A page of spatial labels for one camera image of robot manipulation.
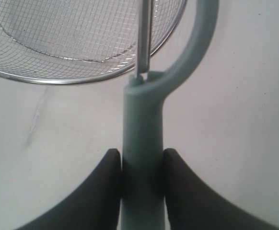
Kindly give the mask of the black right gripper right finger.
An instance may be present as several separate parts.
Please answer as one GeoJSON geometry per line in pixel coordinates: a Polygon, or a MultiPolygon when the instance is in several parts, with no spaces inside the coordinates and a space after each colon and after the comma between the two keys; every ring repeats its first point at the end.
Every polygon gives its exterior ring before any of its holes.
{"type": "Polygon", "coordinates": [[[173,230],[276,230],[207,186],[175,149],[163,152],[164,195],[173,230]]]}

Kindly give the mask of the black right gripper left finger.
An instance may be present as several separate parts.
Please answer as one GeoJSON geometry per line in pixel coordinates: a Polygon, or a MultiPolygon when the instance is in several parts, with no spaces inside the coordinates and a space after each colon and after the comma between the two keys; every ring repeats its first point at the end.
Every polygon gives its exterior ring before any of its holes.
{"type": "Polygon", "coordinates": [[[121,200],[121,156],[109,149],[92,173],[63,201],[22,230],[115,230],[121,200]]]}

